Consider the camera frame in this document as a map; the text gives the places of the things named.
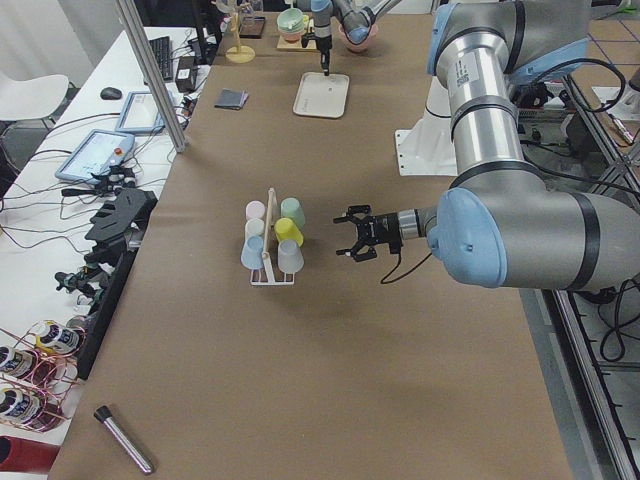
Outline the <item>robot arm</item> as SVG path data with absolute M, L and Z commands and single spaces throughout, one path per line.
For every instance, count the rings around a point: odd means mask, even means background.
M 320 52 L 320 65 L 325 76 L 330 75 L 330 53 L 332 48 L 331 19 L 335 17 L 349 43 L 358 46 L 369 37 L 378 17 L 389 12 L 399 3 L 398 0 L 368 1 L 362 7 L 356 7 L 347 0 L 300 0 L 293 5 L 303 12 L 310 12 L 314 21 L 312 33 L 301 37 L 301 45 L 306 47 L 313 40 Z
M 399 253 L 425 238 L 455 280 L 487 288 L 594 291 L 624 275 L 631 211 L 592 193 L 552 192 L 525 158 L 508 84 L 574 64 L 586 51 L 587 1 L 441 6 L 428 72 L 446 89 L 458 175 L 432 208 L 346 212 L 358 239 L 347 255 Z

